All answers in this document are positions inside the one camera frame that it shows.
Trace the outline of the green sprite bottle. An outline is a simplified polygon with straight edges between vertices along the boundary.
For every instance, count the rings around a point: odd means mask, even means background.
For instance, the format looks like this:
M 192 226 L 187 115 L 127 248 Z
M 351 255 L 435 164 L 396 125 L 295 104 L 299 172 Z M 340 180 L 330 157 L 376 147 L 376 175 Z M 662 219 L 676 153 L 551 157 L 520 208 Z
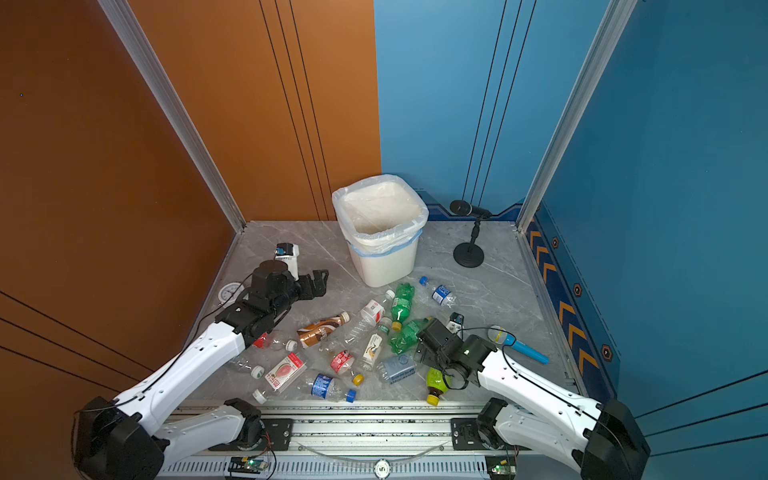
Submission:
M 418 334 L 431 321 L 430 317 L 414 319 L 402 327 L 400 332 L 389 340 L 391 351 L 401 355 L 419 343 Z
M 395 290 L 395 297 L 391 306 L 392 327 L 400 332 L 412 310 L 412 302 L 415 289 L 410 283 L 401 283 Z

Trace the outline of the clear bottle blue pepsi label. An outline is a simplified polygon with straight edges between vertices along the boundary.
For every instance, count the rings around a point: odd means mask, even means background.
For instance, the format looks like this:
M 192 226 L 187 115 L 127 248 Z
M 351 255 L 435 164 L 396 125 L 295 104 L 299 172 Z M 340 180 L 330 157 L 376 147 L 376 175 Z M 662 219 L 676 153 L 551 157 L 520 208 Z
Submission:
M 453 307 L 456 304 L 456 296 L 444 284 L 435 284 L 426 276 L 419 279 L 419 284 L 437 305 Z

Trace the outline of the yellow green drink bottle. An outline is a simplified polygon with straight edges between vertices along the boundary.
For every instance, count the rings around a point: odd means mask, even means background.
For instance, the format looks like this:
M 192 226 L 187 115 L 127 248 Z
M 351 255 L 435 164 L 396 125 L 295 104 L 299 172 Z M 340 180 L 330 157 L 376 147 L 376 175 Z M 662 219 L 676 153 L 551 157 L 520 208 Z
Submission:
M 449 386 L 444 380 L 443 373 L 435 368 L 430 368 L 427 373 L 426 387 L 426 402 L 433 407 L 439 405 L 441 396 L 449 390 Z

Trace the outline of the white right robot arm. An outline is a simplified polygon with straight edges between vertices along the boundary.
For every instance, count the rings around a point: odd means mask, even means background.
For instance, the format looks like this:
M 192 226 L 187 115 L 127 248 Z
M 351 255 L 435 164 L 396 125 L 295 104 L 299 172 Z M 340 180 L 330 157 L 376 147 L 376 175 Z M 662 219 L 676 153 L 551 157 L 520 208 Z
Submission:
M 651 448 L 628 407 L 560 387 L 512 359 L 517 341 L 473 333 L 461 337 L 438 319 L 416 335 L 417 358 L 437 369 L 447 386 L 476 385 L 492 398 L 476 418 L 482 444 L 523 447 L 573 469 L 583 479 L 639 479 Z

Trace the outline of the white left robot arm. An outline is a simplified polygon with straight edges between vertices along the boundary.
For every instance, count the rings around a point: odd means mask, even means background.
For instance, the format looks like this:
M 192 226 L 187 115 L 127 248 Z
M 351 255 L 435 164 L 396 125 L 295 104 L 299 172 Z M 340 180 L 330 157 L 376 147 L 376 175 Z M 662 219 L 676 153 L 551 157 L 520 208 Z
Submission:
M 97 397 L 75 414 L 72 461 L 85 479 L 153 479 L 161 469 L 210 447 L 247 449 L 264 437 L 260 410 L 230 399 L 210 413 L 172 422 L 170 415 L 220 367 L 271 332 L 297 301 L 325 295 L 329 273 L 295 277 L 266 260 L 248 286 L 186 348 L 112 400 Z

